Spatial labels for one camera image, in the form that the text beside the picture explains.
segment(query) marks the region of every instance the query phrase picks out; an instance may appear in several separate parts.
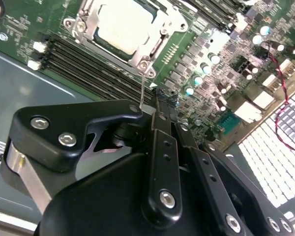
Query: hole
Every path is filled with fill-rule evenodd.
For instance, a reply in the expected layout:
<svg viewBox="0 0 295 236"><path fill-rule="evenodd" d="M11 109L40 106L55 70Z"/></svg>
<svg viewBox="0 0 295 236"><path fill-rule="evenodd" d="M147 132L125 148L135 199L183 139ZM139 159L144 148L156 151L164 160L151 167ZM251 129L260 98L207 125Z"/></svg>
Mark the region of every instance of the hole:
<svg viewBox="0 0 295 236"><path fill-rule="evenodd" d="M208 161L207 160L205 160L205 159L202 159L203 160L203 162L206 164L206 165L208 165Z"/></svg>
<svg viewBox="0 0 295 236"><path fill-rule="evenodd" d="M165 158L165 160L167 160L167 161L171 161L171 157L170 157L169 155L164 154L164 158Z"/></svg>
<svg viewBox="0 0 295 236"><path fill-rule="evenodd" d="M71 23L71 21L66 21L66 22L65 22L65 25L66 25L67 27L70 27L70 26L72 25L72 23Z"/></svg>
<svg viewBox="0 0 295 236"><path fill-rule="evenodd" d="M170 147L172 144L168 141L164 141L165 146Z"/></svg>
<svg viewBox="0 0 295 236"><path fill-rule="evenodd" d="M216 178L215 178L213 175L210 175L210 179L211 179L213 182L217 182Z"/></svg>
<svg viewBox="0 0 295 236"><path fill-rule="evenodd" d="M232 224L234 227L237 227L237 226L238 226L237 222L234 221L234 220L231 221L231 224Z"/></svg>

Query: black capacitor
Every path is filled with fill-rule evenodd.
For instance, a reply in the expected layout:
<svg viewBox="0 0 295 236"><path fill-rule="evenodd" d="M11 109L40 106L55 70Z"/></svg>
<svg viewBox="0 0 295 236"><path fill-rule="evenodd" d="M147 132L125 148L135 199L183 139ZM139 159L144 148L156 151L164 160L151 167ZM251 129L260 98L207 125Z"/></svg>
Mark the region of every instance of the black capacitor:
<svg viewBox="0 0 295 236"><path fill-rule="evenodd" d="M275 42L275 41L269 41L269 43L270 43L270 47L277 50L278 52L281 52L285 49L285 46L282 43Z"/></svg>
<svg viewBox="0 0 295 236"><path fill-rule="evenodd" d="M252 79L252 74L248 71L248 70L244 70L242 72L243 77L245 77L247 80L251 80Z"/></svg>
<svg viewBox="0 0 295 236"><path fill-rule="evenodd" d="M221 83L217 84L217 89L221 92L221 94L226 94L227 92L227 89Z"/></svg>
<svg viewBox="0 0 295 236"><path fill-rule="evenodd" d="M218 108L220 109L220 111L223 112L226 110L226 106L224 105L224 103L221 100L217 99L216 104L217 104Z"/></svg>
<svg viewBox="0 0 295 236"><path fill-rule="evenodd" d="M285 49L286 52L295 55L295 46L287 46Z"/></svg>

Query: green circuit board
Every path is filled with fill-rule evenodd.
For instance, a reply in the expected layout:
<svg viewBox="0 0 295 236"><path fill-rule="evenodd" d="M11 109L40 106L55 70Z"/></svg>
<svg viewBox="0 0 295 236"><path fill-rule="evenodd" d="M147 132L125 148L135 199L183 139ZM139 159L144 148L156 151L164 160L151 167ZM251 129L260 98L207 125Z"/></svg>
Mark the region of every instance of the green circuit board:
<svg viewBox="0 0 295 236"><path fill-rule="evenodd" d="M134 76L127 71L118 68L113 63L92 50L75 43L74 38L63 25L64 18L75 18L81 5L81 0L24 0L15 4L13 0L5 0L6 15L0 20L0 51L27 64L33 52L33 43L38 32L45 34L55 34L63 40L75 45L75 47L86 52L90 57L99 59L107 65L114 67L125 76L141 82L140 76ZM263 40L275 40L287 45L292 44L295 38L295 0L260 0L254 6L256 16L246 17L247 26L236 37L231 37L220 29L216 29L201 17L201 14L190 7L173 1L182 15L188 22L188 31L184 33L175 32L167 45L164 47L153 67L156 76L148 79L146 87L152 83L158 87L166 89L168 95L178 94L179 106L177 113L179 118L188 120L189 127L198 140L206 137L208 129L222 130L221 124L231 120L232 129L240 119L229 118L230 111L219 111L216 105L216 98L222 94L217 90L217 84L229 84L231 89L223 95L228 100L235 91L245 93L246 87L253 81L258 80L258 76L267 70L270 63L264 62L259 65L259 73L254 79L248 81L233 69L233 65L239 57L249 58L255 54L257 46L252 43L251 37L258 33L260 27L269 26L271 33L263 37ZM200 37L203 45L196 45L195 40ZM197 46L196 55L190 53L190 48ZM209 53L218 54L221 62L213 65L208 59ZM194 63L183 63L183 57L189 56ZM212 67L212 73L203 73L200 65L205 62ZM187 68L188 73L181 72L180 79L174 81L172 74L178 71L178 65L182 64ZM85 87L63 78L57 73L44 70L42 73L51 78L85 94L93 100L102 99ZM194 76L203 79L201 85L194 83ZM166 81L174 82L174 86L169 86ZM185 88L191 86L194 94L188 96Z"/></svg>

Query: capacitor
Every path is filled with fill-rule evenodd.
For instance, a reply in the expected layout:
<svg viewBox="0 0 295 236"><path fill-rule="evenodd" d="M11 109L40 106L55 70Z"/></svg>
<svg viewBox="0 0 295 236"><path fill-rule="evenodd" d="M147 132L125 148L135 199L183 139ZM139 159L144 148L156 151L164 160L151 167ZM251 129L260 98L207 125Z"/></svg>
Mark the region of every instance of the capacitor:
<svg viewBox="0 0 295 236"><path fill-rule="evenodd" d="M194 93L194 90L193 90L193 88L191 86L187 86L185 88L185 91L186 91L186 95L188 95L188 96L191 96Z"/></svg>
<svg viewBox="0 0 295 236"><path fill-rule="evenodd" d="M247 70L249 70L249 72L252 74L257 74L259 71L259 69L255 67L253 64L249 64L249 66L247 67Z"/></svg>
<svg viewBox="0 0 295 236"><path fill-rule="evenodd" d="M220 111L223 112L226 110L226 106L224 105L224 103L221 100L217 99L216 104L217 104L218 108L220 109Z"/></svg>
<svg viewBox="0 0 295 236"><path fill-rule="evenodd" d="M218 55L214 54L214 53L209 53L209 54L207 55L207 58L209 58L209 60L210 60L214 65L220 63L220 61L221 61L221 58L220 58Z"/></svg>
<svg viewBox="0 0 295 236"><path fill-rule="evenodd" d="M211 67L205 62L201 63L200 67L206 75L211 74L212 72Z"/></svg>
<svg viewBox="0 0 295 236"><path fill-rule="evenodd" d="M285 49L285 46L282 43L275 42L275 41L270 41L269 43L271 48L277 50L278 52L281 52Z"/></svg>
<svg viewBox="0 0 295 236"><path fill-rule="evenodd" d="M252 79L252 74L248 71L248 70L244 70L242 72L243 77L245 77L247 80L251 80Z"/></svg>
<svg viewBox="0 0 295 236"><path fill-rule="evenodd" d="M252 43L255 45L259 45L262 43L262 36L260 34L255 34L252 36Z"/></svg>
<svg viewBox="0 0 295 236"><path fill-rule="evenodd" d="M195 120L195 125L196 126L200 126L202 124L200 119Z"/></svg>
<svg viewBox="0 0 295 236"><path fill-rule="evenodd" d="M227 92L226 88L221 83L217 84L217 89L221 92L221 94L226 94Z"/></svg>
<svg viewBox="0 0 295 236"><path fill-rule="evenodd" d="M262 35L262 36L267 36L267 35L269 35L270 34L270 27L269 26L262 26L261 28L260 28L260 34Z"/></svg>
<svg viewBox="0 0 295 236"><path fill-rule="evenodd" d="M287 46L285 50L286 52L295 55L295 46Z"/></svg>
<svg viewBox="0 0 295 236"><path fill-rule="evenodd" d="M186 125L186 126L189 125L189 121L188 121L187 118L182 118L182 119L180 120L180 122L183 123L183 124Z"/></svg>
<svg viewBox="0 0 295 236"><path fill-rule="evenodd" d="M195 85L200 85L203 83L203 79L199 76L199 75L196 75L194 78L193 78L194 82L195 82Z"/></svg>

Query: black metal bracket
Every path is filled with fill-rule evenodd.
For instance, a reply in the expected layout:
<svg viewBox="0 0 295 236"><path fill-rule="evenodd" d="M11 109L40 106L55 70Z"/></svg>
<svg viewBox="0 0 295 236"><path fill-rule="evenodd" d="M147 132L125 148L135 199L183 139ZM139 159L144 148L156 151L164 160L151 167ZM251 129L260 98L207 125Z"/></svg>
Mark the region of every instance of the black metal bracket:
<svg viewBox="0 0 295 236"><path fill-rule="evenodd" d="M285 216L275 208L267 197L210 142L203 143L221 180L233 201L237 201L241 217L254 235L295 235Z"/></svg>
<svg viewBox="0 0 295 236"><path fill-rule="evenodd" d="M147 152L147 173L142 210L155 227L165 229L182 214L177 142L171 134L171 117L166 103L154 98L151 135Z"/></svg>
<svg viewBox="0 0 295 236"><path fill-rule="evenodd" d="M186 232L186 225L195 229L198 222L205 221L212 235L295 236L283 214L221 151L212 143L198 148L189 128L177 122L174 99L157 90L152 106L156 111L151 118L144 117L127 100L21 109L13 118L2 175L17 189L28 191L42 213L46 209L48 216L62 221L60 227L53 225L53 235L72 235L63 229L74 217L62 213L67 209L64 206L71 204L74 210L68 213L83 219L87 214L86 219L94 221L92 207L101 208L99 214L106 215L101 222L105 223L111 221L107 213L112 215L114 207L118 208L126 220L124 225L114 225L127 232L136 227L142 235L151 235L151 228L154 233L171 235L177 229L174 235L179 235ZM143 139L136 138L145 131ZM96 137L87 150L86 136L91 133ZM127 145L133 146L132 154L74 183L72 173L82 155L106 146ZM121 183L123 175L127 183ZM122 198L109 196L107 202L105 193L99 193L102 190ZM85 199L83 209L72 206L77 197ZM93 198L103 203L94 203ZM125 212L127 217L135 215L139 222L130 220L130 216L127 220ZM44 214L42 232L49 231L49 223ZM98 227L92 226L89 232Z"/></svg>

